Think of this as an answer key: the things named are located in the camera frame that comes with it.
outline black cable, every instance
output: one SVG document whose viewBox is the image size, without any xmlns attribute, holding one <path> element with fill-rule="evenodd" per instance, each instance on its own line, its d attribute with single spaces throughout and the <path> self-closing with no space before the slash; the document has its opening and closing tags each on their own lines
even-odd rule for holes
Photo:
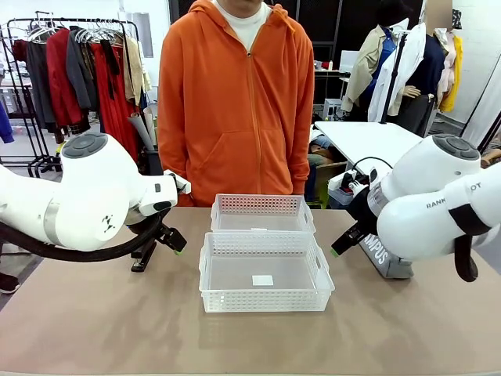
<svg viewBox="0 0 501 376">
<path fill-rule="evenodd" d="M 69 262 L 101 262 L 129 255 L 137 248 L 144 245 L 149 239 L 158 234 L 162 224 L 162 218 L 162 214 L 159 213 L 145 219 L 144 226 L 147 230 L 127 243 L 91 252 L 75 251 L 66 248 L 58 248 L 53 245 L 47 245 L 1 222 L 0 239 L 5 240 L 7 243 L 15 244 L 35 255 L 45 257 L 47 259 Z"/>
<path fill-rule="evenodd" d="M 366 161 L 367 159 L 375 159 L 377 161 L 381 161 L 381 162 L 384 162 L 389 168 L 393 169 L 393 167 L 391 166 L 391 164 L 389 164 L 388 162 L 386 162 L 384 159 L 382 158 L 378 158 L 378 157 L 365 157 L 365 158 L 362 158 L 360 161 L 358 161 L 357 163 L 355 163 L 353 165 L 353 168 L 352 170 L 355 170 L 357 168 L 357 165 L 360 163 L 360 162 L 363 162 L 363 161 Z"/>
</svg>

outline red garment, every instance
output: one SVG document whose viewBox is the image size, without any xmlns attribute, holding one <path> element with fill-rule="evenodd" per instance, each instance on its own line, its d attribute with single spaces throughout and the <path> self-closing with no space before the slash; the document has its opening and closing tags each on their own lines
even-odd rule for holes
<svg viewBox="0 0 501 376">
<path fill-rule="evenodd" d="M 77 96 L 66 73 L 66 54 L 70 31 L 61 29 L 47 39 L 47 68 L 52 110 L 57 126 L 62 128 L 82 119 Z"/>
<path fill-rule="evenodd" d="M 138 135 L 135 128 L 128 121 L 136 107 L 125 99 L 124 72 L 122 67 L 123 49 L 113 47 L 120 73 L 115 75 L 106 63 L 106 57 L 101 45 L 91 45 L 96 64 L 97 91 L 104 130 L 113 136 L 131 155 L 138 160 Z"/>
</svg>

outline white shirt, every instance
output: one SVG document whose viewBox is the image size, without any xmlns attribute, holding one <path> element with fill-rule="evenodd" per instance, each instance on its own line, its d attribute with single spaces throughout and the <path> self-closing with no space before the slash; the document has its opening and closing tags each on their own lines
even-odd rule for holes
<svg viewBox="0 0 501 376">
<path fill-rule="evenodd" d="M 398 48 L 384 62 L 376 87 L 374 88 L 373 98 L 370 101 L 368 121 L 380 121 L 383 117 L 384 104 L 391 83 L 391 73 L 395 67 Z M 424 23 L 415 26 L 407 35 L 402 58 L 398 65 L 398 76 L 395 81 L 395 87 L 391 94 L 390 108 L 397 98 L 397 94 L 405 87 L 406 82 L 416 71 L 417 66 L 423 61 L 424 47 L 426 45 L 426 25 Z"/>
<path fill-rule="evenodd" d="M 212 0 L 218 11 L 228 21 L 229 26 L 235 31 L 236 36 L 242 42 L 248 52 L 251 51 L 254 40 L 258 36 L 259 29 L 266 23 L 272 9 L 264 2 L 256 14 L 249 18 L 238 18 L 226 12 L 218 3 L 218 0 Z"/>
</svg>

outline black shoe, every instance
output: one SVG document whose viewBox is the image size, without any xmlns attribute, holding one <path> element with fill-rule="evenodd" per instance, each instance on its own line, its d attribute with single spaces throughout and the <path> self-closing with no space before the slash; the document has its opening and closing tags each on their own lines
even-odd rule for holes
<svg viewBox="0 0 501 376">
<path fill-rule="evenodd" d="M 21 287 L 21 284 L 17 278 L 0 273 L 0 293 L 13 294 L 19 287 Z"/>
</svg>

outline gray joint cap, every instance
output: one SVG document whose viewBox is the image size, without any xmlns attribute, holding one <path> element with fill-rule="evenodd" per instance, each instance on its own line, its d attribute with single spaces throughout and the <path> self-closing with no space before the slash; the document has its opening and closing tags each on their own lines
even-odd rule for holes
<svg viewBox="0 0 501 376">
<path fill-rule="evenodd" d="M 70 159 L 85 158 L 100 151 L 108 142 L 104 133 L 88 132 L 68 141 L 61 154 Z"/>
<path fill-rule="evenodd" d="M 432 137 L 435 145 L 447 154 L 467 161 L 476 161 L 481 158 L 480 152 L 464 139 L 453 135 L 434 135 Z"/>
</svg>

